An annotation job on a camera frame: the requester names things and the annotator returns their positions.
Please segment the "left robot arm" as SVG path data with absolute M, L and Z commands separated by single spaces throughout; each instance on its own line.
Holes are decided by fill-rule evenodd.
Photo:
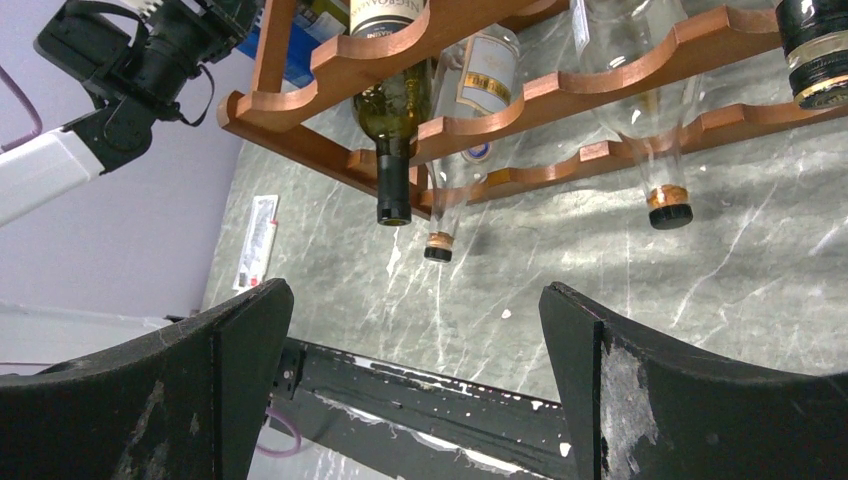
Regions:
M 34 130 L 1 148 L 1 222 L 143 156 L 157 122 L 201 125 L 177 98 L 209 65 L 245 42 L 258 1 L 66 1 L 34 41 L 43 58 L 76 80 L 92 112 Z

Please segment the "clear bottle orange label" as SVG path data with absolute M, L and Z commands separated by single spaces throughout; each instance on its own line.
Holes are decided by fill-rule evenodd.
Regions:
M 846 0 L 783 0 L 775 14 L 795 103 L 804 110 L 845 106 Z

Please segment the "dark wine bottle white label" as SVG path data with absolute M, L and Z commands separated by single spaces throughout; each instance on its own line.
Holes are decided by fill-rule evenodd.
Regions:
M 416 20 L 426 5 L 419 0 L 356 0 L 350 3 L 350 34 L 381 38 Z M 377 223 L 400 227 L 411 222 L 410 145 L 418 126 L 430 118 L 430 65 L 421 61 L 357 94 L 355 118 L 375 145 Z

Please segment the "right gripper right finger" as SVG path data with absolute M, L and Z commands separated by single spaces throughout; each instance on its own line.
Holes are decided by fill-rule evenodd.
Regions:
M 847 376 L 717 355 L 555 282 L 543 336 L 582 479 L 843 479 Z

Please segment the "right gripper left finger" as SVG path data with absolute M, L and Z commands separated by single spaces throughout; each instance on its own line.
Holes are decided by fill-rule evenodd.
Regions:
M 243 479 L 294 295 L 272 279 L 196 316 L 1 379 L 5 479 Z

